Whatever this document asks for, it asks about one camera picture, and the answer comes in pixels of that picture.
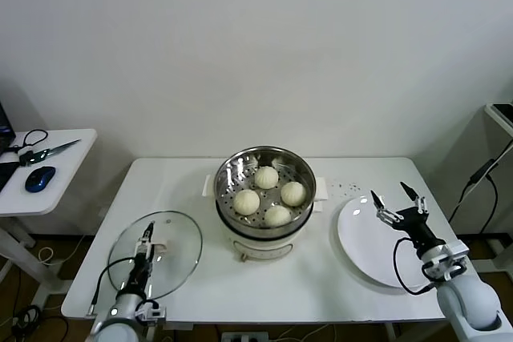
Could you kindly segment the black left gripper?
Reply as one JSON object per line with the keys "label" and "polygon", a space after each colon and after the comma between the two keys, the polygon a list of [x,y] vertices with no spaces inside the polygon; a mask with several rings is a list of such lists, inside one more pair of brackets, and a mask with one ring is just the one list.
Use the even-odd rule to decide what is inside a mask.
{"label": "black left gripper", "polygon": [[145,293],[148,279],[151,276],[155,245],[151,241],[155,222],[151,221],[137,243],[137,254],[134,266],[129,273],[126,291],[129,293]]}

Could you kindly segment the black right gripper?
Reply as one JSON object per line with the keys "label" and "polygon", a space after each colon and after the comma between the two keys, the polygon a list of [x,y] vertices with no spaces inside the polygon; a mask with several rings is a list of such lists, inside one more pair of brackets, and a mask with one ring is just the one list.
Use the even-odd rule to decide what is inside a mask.
{"label": "black right gripper", "polygon": [[426,199],[406,183],[400,182],[400,185],[415,207],[409,207],[396,213],[386,208],[382,197],[371,190],[370,194],[377,217],[386,224],[394,223],[395,230],[404,231],[410,237],[417,253],[426,253],[434,247],[444,245],[446,241],[437,238],[426,223],[428,218]]}

